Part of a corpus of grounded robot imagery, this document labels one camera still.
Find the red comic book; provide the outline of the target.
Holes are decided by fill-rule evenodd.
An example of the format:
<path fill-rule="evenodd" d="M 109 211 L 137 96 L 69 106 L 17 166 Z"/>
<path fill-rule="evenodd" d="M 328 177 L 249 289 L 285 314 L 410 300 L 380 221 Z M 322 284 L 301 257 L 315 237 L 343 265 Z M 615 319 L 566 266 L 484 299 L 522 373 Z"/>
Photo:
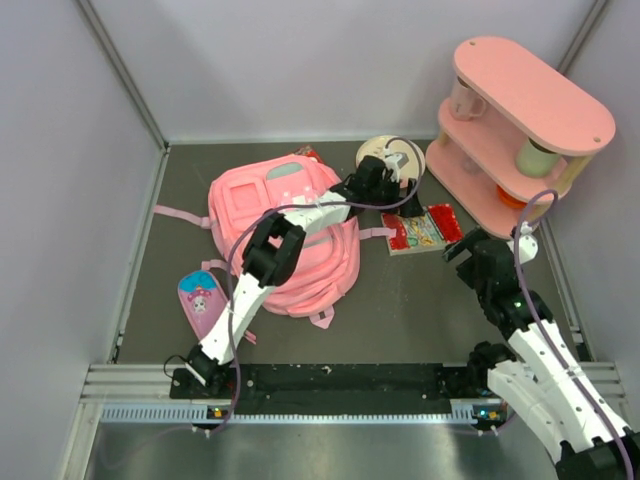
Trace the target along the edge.
<path fill-rule="evenodd" d="M 320 155 L 311 145 L 302 146 L 293 152 L 294 155 L 305 156 L 313 159 L 316 162 L 321 163 L 322 159 Z"/>

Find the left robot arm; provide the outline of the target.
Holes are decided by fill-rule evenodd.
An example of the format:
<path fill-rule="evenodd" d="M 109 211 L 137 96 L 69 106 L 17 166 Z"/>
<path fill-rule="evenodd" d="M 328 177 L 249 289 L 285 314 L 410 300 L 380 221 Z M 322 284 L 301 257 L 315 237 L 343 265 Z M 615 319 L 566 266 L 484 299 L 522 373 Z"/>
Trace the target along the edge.
<path fill-rule="evenodd" d="M 357 217 L 368 209 L 418 210 L 419 176 L 403 178 L 403 152 L 365 156 L 339 179 L 332 168 L 291 154 L 226 171 L 211 184 L 206 217 L 187 221 L 212 233 L 223 258 L 183 278 L 180 300 L 198 335 L 185 359 L 205 396 L 227 371 L 260 308 L 327 326 L 360 269 Z"/>

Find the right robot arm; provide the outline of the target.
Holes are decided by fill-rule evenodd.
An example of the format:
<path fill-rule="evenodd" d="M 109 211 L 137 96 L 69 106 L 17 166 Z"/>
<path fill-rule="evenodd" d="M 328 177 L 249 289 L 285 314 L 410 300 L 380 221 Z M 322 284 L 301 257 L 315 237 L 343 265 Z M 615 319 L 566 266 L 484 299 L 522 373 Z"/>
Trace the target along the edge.
<path fill-rule="evenodd" d="M 558 478 L 638 478 L 638 432 L 595 388 L 542 298 L 521 288 L 516 262 L 534 259 L 535 238 L 504 241 L 476 228 L 447 246 L 443 258 L 462 252 L 469 256 L 457 265 L 457 275 L 504 338 L 474 347 L 469 388 L 508 404 L 542 443 Z"/>

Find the colourful patterned book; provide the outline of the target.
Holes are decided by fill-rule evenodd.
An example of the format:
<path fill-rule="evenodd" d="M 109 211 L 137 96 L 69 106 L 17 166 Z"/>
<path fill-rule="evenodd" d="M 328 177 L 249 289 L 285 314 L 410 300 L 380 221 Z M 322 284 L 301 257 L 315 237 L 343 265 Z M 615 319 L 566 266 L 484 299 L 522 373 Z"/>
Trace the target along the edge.
<path fill-rule="evenodd" d="M 427 209 L 421 216 L 402 217 L 381 214 L 382 225 L 393 230 L 395 235 L 387 239 L 391 256 L 417 254 L 442 250 L 447 242 Z"/>

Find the pink student backpack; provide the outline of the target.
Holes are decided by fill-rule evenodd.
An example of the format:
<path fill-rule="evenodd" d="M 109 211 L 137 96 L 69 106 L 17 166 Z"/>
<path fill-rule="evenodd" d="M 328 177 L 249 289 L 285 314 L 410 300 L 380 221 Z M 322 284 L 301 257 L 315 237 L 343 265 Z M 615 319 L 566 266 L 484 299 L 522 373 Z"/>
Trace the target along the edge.
<path fill-rule="evenodd" d="M 203 263 L 203 270 L 230 268 L 240 275 L 250 242 L 245 232 L 261 214 L 269 209 L 286 214 L 295 207 L 315 213 L 327 193 L 341 194 L 342 181 L 322 162 L 288 155 L 223 173 L 211 183 L 205 217 L 162 205 L 154 211 L 211 232 L 222 257 Z M 308 317 L 319 327 L 328 327 L 334 304 L 357 280 L 365 235 L 354 217 L 307 235 L 291 277 L 267 297 L 265 309 L 292 318 Z"/>

